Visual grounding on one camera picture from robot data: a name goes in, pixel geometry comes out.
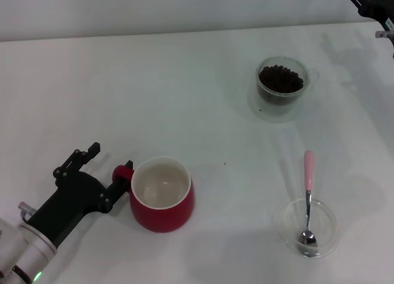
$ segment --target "table surface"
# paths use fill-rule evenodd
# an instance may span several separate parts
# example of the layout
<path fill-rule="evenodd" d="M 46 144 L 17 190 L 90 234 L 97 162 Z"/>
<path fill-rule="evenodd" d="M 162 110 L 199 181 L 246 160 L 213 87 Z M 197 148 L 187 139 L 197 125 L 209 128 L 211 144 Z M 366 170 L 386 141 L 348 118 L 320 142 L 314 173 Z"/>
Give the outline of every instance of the table surface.
<path fill-rule="evenodd" d="M 394 60 L 377 23 L 0 43 L 0 214 L 40 207 L 52 171 L 76 148 L 108 185 L 118 164 L 169 155 L 189 168 L 196 207 L 181 229 L 151 233 L 128 196 L 86 216 L 38 283 L 393 283 Z M 265 58 L 318 74 L 288 121 L 249 101 Z M 303 197 L 302 157 L 316 152 L 315 197 L 337 216 L 336 250 L 295 255 L 272 217 Z"/>

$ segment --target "glass bowl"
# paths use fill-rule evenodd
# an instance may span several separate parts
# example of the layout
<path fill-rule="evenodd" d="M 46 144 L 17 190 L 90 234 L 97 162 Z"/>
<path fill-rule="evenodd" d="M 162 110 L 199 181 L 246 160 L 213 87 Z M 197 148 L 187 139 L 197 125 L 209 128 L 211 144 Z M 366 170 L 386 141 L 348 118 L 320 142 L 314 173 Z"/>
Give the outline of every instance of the glass bowl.
<path fill-rule="evenodd" d="M 275 224 L 280 237 L 299 256 L 322 258 L 329 255 L 337 245 L 338 225 L 334 213 L 324 203 L 312 199 L 310 207 L 310 230 L 315 235 L 317 247 L 301 244 L 298 239 L 307 223 L 307 206 L 301 198 L 279 209 L 275 215 Z"/>

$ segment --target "red mug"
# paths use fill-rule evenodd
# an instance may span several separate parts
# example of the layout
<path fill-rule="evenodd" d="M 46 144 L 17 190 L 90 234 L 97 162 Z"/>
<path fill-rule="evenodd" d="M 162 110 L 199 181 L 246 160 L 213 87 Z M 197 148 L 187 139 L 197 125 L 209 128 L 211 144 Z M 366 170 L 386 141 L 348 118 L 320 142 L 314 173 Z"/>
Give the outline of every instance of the red mug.
<path fill-rule="evenodd" d="M 135 171 L 118 166 L 114 176 L 131 179 L 131 210 L 137 222 L 152 232 L 176 230 L 193 212 L 193 182 L 187 168 L 175 158 L 157 156 Z"/>

